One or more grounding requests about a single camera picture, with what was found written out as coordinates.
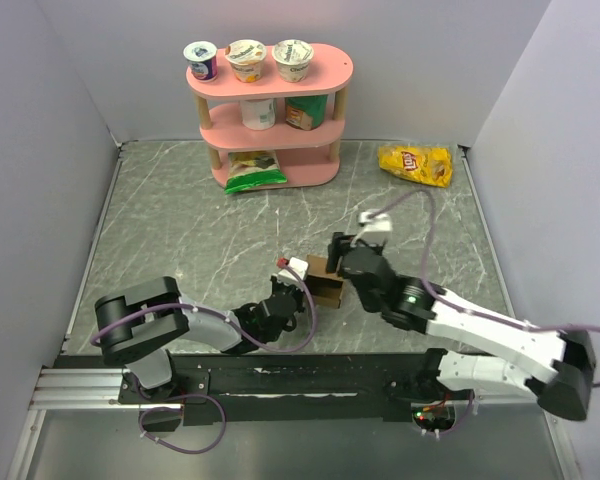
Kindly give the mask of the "brown cardboard box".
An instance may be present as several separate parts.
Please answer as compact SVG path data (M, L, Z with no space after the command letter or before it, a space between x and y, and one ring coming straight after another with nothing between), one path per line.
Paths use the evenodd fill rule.
M344 294L344 279L326 271L327 259L308 255L306 284L314 302L323 307L339 309Z

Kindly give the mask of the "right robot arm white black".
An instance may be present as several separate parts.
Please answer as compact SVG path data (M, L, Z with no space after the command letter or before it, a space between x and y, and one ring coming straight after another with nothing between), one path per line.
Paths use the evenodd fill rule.
M421 369L417 386L424 396L471 390L534 397L557 417L586 420L596 368L588 332L545 330L400 275L382 246L342 232L334 233L328 246L327 270L354 286L365 311L393 327L474 348L472 354L442 353L438 364Z

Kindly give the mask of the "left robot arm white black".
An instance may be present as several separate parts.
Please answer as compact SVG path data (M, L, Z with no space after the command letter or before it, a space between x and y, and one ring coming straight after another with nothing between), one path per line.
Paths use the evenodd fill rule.
M95 303L98 330L90 343L107 366L124 367L154 401L171 399L178 377L167 345L177 339L239 356L256 350L276 353L272 344L297 327L308 311L315 334L315 303L303 277L271 277L271 293L259 302L218 310L184 296L172 277L130 287Z

